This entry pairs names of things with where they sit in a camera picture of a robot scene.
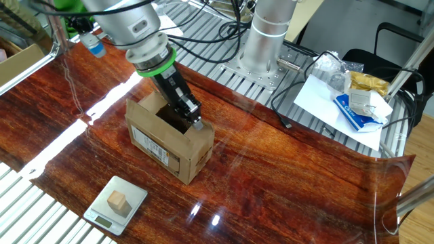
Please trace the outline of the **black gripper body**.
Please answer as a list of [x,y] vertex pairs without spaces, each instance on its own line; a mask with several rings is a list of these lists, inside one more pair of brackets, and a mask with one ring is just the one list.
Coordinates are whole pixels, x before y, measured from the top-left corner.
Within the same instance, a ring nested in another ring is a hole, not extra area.
[[176,110],[184,110],[186,108],[185,103],[181,99],[184,95],[182,86],[185,85],[185,81],[173,64],[162,73],[153,76],[152,80],[170,106]]

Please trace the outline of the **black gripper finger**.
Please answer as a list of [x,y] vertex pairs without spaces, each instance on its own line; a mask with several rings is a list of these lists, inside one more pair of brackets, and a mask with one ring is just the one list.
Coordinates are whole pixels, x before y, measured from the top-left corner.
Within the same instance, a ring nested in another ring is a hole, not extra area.
[[193,94],[185,94],[182,99],[187,107],[187,121],[194,129],[201,130],[203,128],[203,123],[201,121],[201,103],[196,100]]
[[190,126],[193,124],[192,113],[187,104],[182,102],[177,102],[174,105],[174,110],[185,123],[187,123]]

